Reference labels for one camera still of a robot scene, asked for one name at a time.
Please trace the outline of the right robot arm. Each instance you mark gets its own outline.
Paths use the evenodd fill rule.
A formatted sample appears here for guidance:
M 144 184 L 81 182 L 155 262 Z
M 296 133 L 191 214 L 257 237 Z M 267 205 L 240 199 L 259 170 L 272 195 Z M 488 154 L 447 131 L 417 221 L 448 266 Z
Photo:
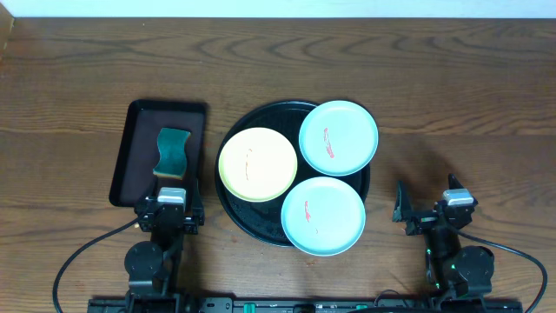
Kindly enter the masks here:
M 414 210 L 407 188 L 397 183 L 392 221 L 404 223 L 408 236 L 423 236 L 426 244 L 427 280 L 437 288 L 432 304 L 481 300 L 492 291 L 493 252 L 485 247 L 460 244 L 458 231 L 472 222 L 478 201 L 455 175 L 431 210 Z

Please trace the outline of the green scrubbing sponge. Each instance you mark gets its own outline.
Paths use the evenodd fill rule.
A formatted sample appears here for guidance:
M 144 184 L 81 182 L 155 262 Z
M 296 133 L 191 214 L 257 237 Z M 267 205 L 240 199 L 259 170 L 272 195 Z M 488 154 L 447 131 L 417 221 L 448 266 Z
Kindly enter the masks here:
M 182 179 L 188 167 L 186 144 L 190 133 L 186 130 L 162 128 L 156 144 L 159 161 L 153 174 L 161 177 Z

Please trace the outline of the yellow plate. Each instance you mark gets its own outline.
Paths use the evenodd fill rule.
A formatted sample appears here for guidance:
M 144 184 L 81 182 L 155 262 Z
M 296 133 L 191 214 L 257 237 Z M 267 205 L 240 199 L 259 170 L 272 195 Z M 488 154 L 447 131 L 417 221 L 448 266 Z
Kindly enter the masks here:
M 218 157 L 218 176 L 232 195 L 261 203 L 282 195 L 298 168 L 293 144 L 280 132 L 255 127 L 234 134 Z

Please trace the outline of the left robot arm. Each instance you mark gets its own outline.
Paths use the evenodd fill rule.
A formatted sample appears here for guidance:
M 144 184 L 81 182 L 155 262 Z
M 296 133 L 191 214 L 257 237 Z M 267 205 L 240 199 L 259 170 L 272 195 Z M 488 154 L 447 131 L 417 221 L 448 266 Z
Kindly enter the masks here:
M 128 312 L 190 312 L 199 308 L 193 296 L 176 288 L 183 239 L 204 225 L 202 200 L 163 203 L 147 197 L 135 205 L 148 241 L 132 246 L 124 259 L 129 274 Z

